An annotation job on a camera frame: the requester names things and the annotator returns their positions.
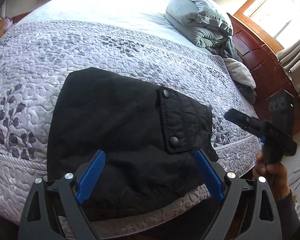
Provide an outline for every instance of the person's arm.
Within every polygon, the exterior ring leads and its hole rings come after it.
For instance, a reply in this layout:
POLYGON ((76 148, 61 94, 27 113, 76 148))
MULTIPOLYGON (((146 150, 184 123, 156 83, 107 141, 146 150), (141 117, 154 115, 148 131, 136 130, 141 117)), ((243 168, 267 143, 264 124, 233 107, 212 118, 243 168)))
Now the person's arm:
POLYGON ((274 183, 271 187, 274 200, 277 202, 278 213, 281 222, 282 239, 288 240, 297 231, 300 221, 294 208, 292 193, 288 186, 287 168, 282 163, 263 163, 262 152, 256 156, 256 166, 252 173, 254 179, 259 176, 266 176, 266 172, 275 175, 274 183))

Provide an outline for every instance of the black button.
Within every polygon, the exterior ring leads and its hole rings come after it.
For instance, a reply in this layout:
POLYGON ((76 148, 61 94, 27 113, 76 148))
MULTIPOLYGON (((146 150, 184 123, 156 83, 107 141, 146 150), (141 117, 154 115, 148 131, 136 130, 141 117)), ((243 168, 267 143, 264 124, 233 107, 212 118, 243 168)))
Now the black button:
POLYGON ((170 94, 169 94, 168 90, 164 89, 164 90, 162 90, 162 93, 163 93, 164 98, 166 98, 166 99, 169 98, 170 94))
POLYGON ((170 144, 173 148, 177 148, 179 146, 179 139, 175 136, 171 137, 170 144))

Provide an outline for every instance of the quilted bedspread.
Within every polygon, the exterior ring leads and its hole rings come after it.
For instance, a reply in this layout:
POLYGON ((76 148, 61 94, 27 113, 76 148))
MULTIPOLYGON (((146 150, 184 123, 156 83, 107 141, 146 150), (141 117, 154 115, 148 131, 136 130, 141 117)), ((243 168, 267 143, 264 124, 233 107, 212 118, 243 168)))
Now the quilted bedspread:
MULTIPOLYGON (((70 72, 88 67, 164 85, 206 104, 213 113, 211 143, 220 164, 238 175, 254 165, 258 139, 223 117, 230 108, 246 110, 221 57, 116 26, 27 23, 0 39, 0 215, 6 219, 18 224, 32 183, 46 179, 58 94, 70 72)), ((207 197, 202 185, 149 214, 92 224, 102 238, 127 235, 170 220, 207 197)), ((66 219, 61 221, 73 238, 66 219)))

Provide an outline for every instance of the curtain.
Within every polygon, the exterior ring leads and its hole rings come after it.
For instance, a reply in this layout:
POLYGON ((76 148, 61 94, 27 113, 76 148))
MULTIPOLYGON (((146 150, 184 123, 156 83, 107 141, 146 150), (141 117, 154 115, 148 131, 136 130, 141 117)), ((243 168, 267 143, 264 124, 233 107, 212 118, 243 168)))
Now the curtain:
POLYGON ((277 57, 300 96, 300 40, 291 47, 279 51, 277 57))

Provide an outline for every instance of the headboard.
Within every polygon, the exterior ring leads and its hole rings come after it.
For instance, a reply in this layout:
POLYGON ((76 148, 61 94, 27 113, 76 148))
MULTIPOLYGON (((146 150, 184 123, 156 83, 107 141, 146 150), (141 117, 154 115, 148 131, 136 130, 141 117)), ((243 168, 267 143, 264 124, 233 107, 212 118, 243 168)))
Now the headboard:
POLYGON ((256 102, 253 105, 260 119, 268 119, 268 99, 274 93, 285 89, 295 98, 293 134, 300 131, 300 98, 285 74, 274 52, 244 23, 228 14, 234 35, 233 43, 243 63, 250 70, 256 82, 256 102))

